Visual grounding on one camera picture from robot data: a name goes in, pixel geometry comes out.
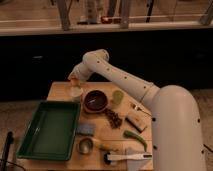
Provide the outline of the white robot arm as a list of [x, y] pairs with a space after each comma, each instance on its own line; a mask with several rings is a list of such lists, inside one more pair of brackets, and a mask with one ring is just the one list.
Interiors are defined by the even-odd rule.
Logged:
[[146, 107], [152, 115], [154, 171], [207, 171], [200, 113], [185, 88], [162, 88], [109, 63], [104, 49], [87, 52], [68, 78], [86, 81], [97, 73]]

